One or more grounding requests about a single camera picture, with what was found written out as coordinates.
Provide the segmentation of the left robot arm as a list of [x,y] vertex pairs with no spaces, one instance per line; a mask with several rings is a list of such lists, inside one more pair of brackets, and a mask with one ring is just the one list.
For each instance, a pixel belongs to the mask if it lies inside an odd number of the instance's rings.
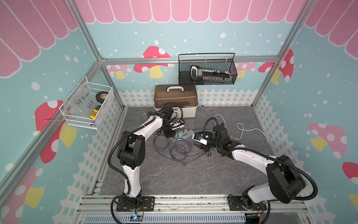
[[145,159],[145,142],[155,132],[173,138],[175,130],[184,126],[183,110],[178,103],[165,103],[159,111],[149,112],[149,119],[132,131],[124,131],[109,152],[109,168],[125,178],[125,190],[113,200],[119,206],[137,211],[144,207],[139,181],[140,166]]

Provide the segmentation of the pink usb charger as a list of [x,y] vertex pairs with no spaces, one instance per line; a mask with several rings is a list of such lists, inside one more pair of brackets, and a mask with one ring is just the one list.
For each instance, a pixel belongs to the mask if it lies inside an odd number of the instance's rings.
[[187,129],[183,129],[183,130],[181,131],[181,133],[182,133],[183,136],[186,136],[186,135],[188,135],[188,130],[187,130]]

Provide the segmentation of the grey power strip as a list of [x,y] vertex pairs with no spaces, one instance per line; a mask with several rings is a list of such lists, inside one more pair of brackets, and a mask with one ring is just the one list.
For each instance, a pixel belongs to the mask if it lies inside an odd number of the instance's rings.
[[192,139],[192,136],[194,134],[195,134],[195,131],[191,129],[191,130],[188,130],[188,135],[184,136],[182,139],[179,139],[179,138],[177,138],[177,133],[176,133],[174,138],[173,138],[173,142],[178,141],[178,140]]

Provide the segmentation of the white box brown lid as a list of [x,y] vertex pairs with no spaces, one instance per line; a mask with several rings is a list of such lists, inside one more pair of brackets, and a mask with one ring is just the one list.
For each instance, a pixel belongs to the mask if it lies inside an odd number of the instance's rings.
[[154,108],[159,111],[165,103],[180,105],[183,118],[194,118],[199,105],[197,89],[193,85],[156,85]]

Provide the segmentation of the clear wall bin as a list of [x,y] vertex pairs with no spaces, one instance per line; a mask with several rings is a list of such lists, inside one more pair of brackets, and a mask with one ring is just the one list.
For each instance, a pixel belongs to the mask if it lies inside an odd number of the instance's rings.
[[[103,104],[96,100],[96,94],[100,91],[109,93]],[[109,112],[113,100],[114,91],[112,87],[92,83],[87,77],[84,77],[66,98],[59,110],[69,126],[97,130],[105,115]],[[95,119],[91,119],[90,116],[98,105],[101,108]]]

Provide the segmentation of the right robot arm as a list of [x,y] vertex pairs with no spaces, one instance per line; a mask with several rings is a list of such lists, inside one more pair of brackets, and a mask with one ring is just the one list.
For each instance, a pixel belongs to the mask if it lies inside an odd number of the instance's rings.
[[215,126],[211,131],[204,127],[192,135],[196,146],[206,152],[214,148],[222,157],[244,162],[267,176],[267,183],[253,185],[242,193],[240,201],[244,209],[252,210],[262,202],[309,201],[318,195],[314,179],[296,167],[289,157],[275,157],[248,148],[230,137],[225,124],[220,124],[217,118],[209,118],[205,125],[212,120]]

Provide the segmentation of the black tape roll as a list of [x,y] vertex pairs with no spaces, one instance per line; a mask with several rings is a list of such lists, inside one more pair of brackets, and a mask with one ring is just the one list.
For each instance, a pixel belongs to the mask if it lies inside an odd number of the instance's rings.
[[107,96],[108,96],[108,92],[107,91],[100,91],[96,94],[96,100],[97,102],[99,102],[100,104],[103,104],[104,101],[106,100]]

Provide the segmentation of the socket set in basket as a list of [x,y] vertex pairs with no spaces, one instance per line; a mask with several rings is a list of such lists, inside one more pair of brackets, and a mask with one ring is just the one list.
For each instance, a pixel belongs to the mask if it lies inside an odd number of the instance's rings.
[[220,72],[219,70],[204,69],[197,66],[191,66],[190,78],[195,83],[233,83],[233,75],[228,71]]

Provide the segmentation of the yellow tool in bin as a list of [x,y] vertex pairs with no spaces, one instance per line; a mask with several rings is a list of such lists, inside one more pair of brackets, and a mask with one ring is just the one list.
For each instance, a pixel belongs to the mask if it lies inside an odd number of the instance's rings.
[[98,105],[98,106],[96,106],[96,107],[94,108],[93,113],[92,113],[92,115],[90,116],[91,119],[95,119],[95,117],[97,116],[97,114],[98,114],[100,108],[101,108],[100,105]]

